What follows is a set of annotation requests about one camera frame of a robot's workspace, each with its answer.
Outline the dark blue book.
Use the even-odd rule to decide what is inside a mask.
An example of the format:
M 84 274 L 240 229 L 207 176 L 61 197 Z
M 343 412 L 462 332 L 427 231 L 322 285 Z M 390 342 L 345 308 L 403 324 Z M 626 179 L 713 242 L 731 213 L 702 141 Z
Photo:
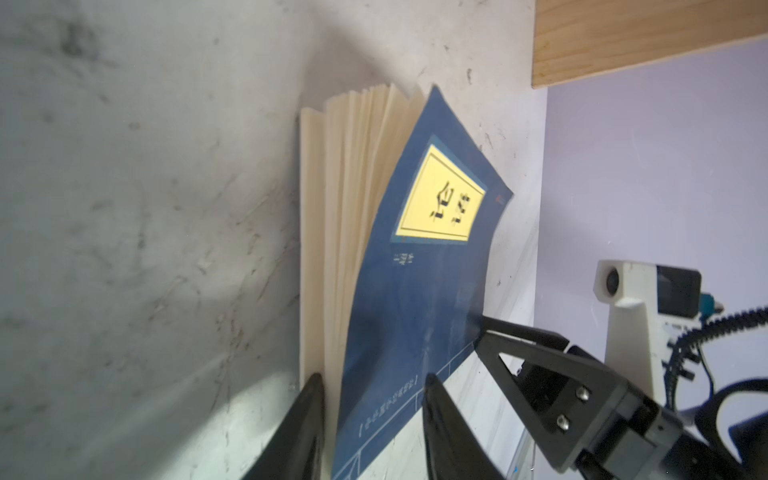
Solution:
M 298 133 L 300 377 L 324 383 L 321 477 L 356 479 L 469 356 L 513 194 L 437 87 L 342 93 Z

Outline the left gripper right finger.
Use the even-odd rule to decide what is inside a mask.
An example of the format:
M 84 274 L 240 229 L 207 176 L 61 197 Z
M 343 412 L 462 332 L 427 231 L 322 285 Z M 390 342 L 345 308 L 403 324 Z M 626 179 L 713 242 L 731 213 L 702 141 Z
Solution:
M 422 419 L 430 480 L 503 479 L 433 373 L 425 379 Z

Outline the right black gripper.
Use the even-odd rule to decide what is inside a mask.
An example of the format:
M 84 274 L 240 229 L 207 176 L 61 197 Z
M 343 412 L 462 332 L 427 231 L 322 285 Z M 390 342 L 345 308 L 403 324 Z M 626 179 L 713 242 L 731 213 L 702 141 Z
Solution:
M 560 334 L 483 317 L 475 352 L 550 466 L 585 479 L 748 479 L 682 420 Z

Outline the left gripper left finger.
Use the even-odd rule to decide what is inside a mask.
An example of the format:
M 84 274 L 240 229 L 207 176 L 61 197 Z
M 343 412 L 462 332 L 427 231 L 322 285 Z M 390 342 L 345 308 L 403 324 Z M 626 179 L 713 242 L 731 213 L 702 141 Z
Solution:
M 243 479 L 319 479 L 324 439 L 324 383 L 322 375 L 314 373 Z

